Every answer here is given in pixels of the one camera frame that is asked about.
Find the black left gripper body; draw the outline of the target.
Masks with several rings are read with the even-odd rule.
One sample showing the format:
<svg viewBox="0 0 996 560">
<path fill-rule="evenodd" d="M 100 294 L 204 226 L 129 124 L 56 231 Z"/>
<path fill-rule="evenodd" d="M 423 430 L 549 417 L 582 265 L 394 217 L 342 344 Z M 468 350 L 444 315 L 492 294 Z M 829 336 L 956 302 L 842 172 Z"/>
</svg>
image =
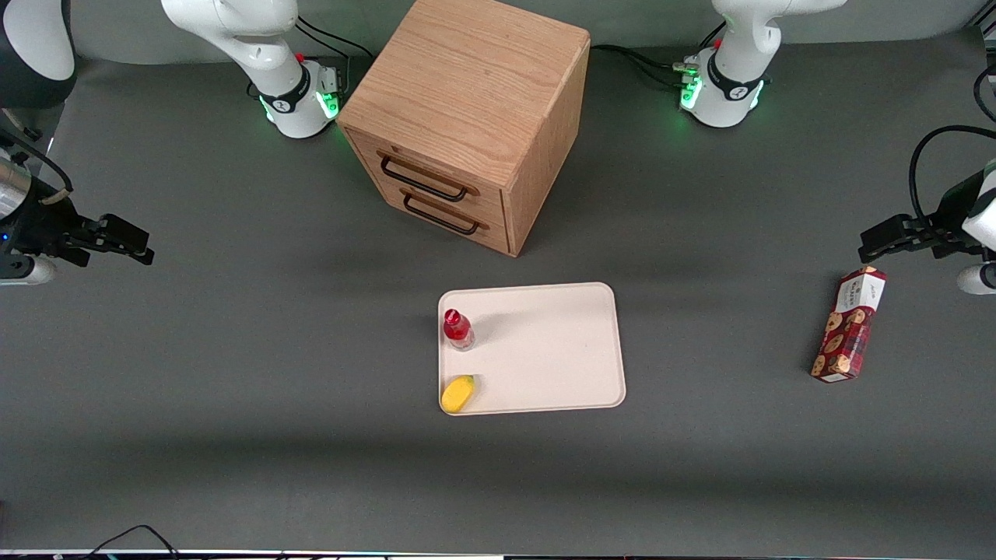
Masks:
<svg viewBox="0 0 996 560">
<path fill-rule="evenodd" d="M 931 248 L 933 258 L 946 258 L 956 253 L 981 256 L 987 251 L 984 249 L 984 244 L 962 229 L 962 223 L 967 219 L 980 195 L 985 177 L 985 171 L 981 170 L 955 187 L 951 187 L 942 196 L 935 212 L 931 213 L 931 225 L 935 233 L 943 235 L 954 245 L 951 247 L 939 243 L 933 246 Z"/>
</svg>

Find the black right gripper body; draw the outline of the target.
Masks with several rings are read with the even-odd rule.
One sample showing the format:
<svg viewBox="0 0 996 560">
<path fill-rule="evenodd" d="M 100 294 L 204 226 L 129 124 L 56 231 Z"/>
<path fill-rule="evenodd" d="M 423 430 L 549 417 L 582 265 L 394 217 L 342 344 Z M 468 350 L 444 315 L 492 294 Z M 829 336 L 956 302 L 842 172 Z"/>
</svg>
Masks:
<svg viewBox="0 0 996 560">
<path fill-rule="evenodd" d="M 41 205 L 31 196 L 2 195 L 2 268 L 30 269 L 29 257 L 47 256 L 75 266 L 88 265 L 88 252 L 72 246 L 86 229 L 85 216 L 71 201 Z"/>
</svg>

